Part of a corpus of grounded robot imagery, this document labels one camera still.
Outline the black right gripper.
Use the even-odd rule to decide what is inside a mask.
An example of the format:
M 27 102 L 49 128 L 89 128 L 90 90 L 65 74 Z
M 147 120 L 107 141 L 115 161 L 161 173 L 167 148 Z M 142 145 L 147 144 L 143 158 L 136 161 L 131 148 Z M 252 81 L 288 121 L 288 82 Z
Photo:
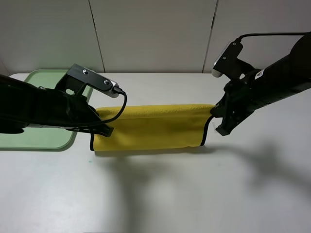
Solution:
M 222 136 L 229 135 L 240 123 L 253 112 L 252 102 L 256 99 L 257 87 L 253 83 L 229 81 L 224 87 L 224 95 L 210 110 L 215 118 L 221 118 L 216 128 Z

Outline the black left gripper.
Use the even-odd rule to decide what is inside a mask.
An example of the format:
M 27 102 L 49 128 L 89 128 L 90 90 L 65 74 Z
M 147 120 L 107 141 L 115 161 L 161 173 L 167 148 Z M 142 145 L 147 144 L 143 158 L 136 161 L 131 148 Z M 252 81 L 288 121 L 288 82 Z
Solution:
M 113 127 L 101 122 L 95 108 L 90 106 L 82 96 L 67 97 L 66 103 L 53 113 L 53 123 L 69 131 L 98 134 L 104 137 L 110 137 L 114 130 Z

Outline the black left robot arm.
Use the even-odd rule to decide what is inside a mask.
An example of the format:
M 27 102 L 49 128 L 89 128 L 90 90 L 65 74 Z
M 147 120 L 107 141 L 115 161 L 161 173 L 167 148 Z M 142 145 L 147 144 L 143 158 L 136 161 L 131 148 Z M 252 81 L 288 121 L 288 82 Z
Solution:
M 110 137 L 113 127 L 103 123 L 83 95 L 86 83 L 65 75 L 54 89 L 36 87 L 4 75 L 0 77 L 0 132 L 23 133 L 25 128 L 59 128 Z

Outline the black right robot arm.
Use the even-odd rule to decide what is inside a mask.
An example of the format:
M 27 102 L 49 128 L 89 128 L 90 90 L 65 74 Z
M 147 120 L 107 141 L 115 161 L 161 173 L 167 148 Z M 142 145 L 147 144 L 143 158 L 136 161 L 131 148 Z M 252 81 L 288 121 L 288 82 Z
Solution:
M 291 52 L 265 69 L 254 68 L 238 58 L 242 39 L 254 36 L 299 36 Z M 301 93 L 311 87 L 311 34 L 249 33 L 229 43 L 214 63 L 214 77 L 227 76 L 224 96 L 211 109 L 211 116 L 221 118 L 216 131 L 229 135 L 257 109 Z

